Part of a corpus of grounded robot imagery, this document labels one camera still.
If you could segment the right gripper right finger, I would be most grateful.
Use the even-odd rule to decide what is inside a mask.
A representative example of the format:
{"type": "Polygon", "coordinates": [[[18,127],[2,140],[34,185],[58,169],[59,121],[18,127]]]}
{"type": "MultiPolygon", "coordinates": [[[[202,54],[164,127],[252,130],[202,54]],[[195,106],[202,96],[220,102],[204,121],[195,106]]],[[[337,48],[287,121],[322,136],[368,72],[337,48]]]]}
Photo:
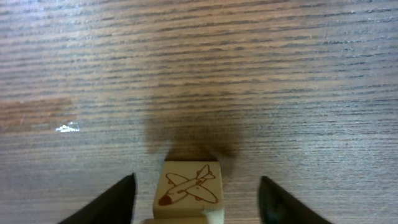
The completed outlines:
{"type": "Polygon", "coordinates": [[[260,179],[257,205],[262,223],[331,224],[268,176],[260,179]]]}

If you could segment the wooden block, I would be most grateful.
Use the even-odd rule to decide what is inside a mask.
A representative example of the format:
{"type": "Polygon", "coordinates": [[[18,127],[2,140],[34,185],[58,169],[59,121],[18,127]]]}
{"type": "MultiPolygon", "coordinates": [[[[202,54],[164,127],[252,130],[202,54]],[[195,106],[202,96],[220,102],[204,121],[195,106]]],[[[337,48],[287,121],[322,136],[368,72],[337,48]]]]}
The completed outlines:
{"type": "Polygon", "coordinates": [[[221,166],[216,161],[166,161],[153,203],[155,218],[203,217],[224,222],[221,166]]]}

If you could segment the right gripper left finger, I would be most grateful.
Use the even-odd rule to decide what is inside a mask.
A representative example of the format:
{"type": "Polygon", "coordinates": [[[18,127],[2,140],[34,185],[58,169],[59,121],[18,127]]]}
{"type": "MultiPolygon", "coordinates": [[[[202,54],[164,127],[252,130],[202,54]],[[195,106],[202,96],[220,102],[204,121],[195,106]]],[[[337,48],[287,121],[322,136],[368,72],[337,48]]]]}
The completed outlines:
{"type": "Polygon", "coordinates": [[[136,187],[135,173],[127,175],[60,224],[131,224],[136,187]]]}

